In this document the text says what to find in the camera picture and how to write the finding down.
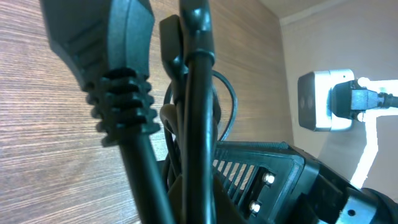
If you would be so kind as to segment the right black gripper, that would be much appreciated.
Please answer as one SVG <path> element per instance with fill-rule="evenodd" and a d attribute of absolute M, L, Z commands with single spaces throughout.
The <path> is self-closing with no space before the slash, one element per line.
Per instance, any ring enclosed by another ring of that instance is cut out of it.
<path fill-rule="evenodd" d="M 248 223 L 397 224 L 397 202 L 285 142 L 220 141 L 213 166 Z"/>

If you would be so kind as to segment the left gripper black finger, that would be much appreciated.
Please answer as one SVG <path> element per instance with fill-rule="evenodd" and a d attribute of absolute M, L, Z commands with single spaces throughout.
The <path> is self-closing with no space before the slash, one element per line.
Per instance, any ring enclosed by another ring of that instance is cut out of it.
<path fill-rule="evenodd" d="M 176 223 L 238 224 L 246 222 L 216 175 L 213 176 L 213 196 L 208 210 L 203 209 L 196 192 L 191 190 L 191 196 L 184 194 L 184 182 L 182 175 L 179 175 L 167 193 Z"/>

